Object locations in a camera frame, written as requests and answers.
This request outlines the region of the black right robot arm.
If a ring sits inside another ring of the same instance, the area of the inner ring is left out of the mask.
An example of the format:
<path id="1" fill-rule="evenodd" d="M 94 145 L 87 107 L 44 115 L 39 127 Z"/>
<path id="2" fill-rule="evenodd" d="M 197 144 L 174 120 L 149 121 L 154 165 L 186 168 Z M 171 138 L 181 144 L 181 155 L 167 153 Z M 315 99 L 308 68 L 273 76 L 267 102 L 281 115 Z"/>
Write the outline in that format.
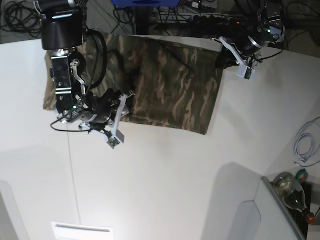
<path id="1" fill-rule="evenodd" d="M 97 96 L 93 90 L 103 81 L 107 72 L 107 45 L 103 35 L 87 29 L 86 0 L 35 0 L 40 18 L 42 48 L 49 57 L 49 76 L 54 83 L 53 108 L 58 119 L 73 123 L 81 121 L 89 130 L 114 127 L 124 109 L 120 91 L 106 90 Z M 79 51 L 90 37 L 96 54 L 102 54 L 102 70 L 95 78 L 98 63 L 87 71 L 87 60 Z"/>

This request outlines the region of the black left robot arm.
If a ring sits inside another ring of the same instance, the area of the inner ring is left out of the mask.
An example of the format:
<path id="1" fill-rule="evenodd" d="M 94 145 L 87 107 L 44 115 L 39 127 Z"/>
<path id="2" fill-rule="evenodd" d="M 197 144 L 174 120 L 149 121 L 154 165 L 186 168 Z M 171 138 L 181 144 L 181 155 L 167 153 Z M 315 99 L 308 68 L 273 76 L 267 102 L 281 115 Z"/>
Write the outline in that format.
<path id="1" fill-rule="evenodd" d="M 260 0 L 253 13 L 244 20 L 230 19 L 221 25 L 218 36 L 226 41 L 250 67 L 267 57 L 258 52 L 270 44 L 282 43 L 286 28 L 282 20 L 280 0 Z"/>

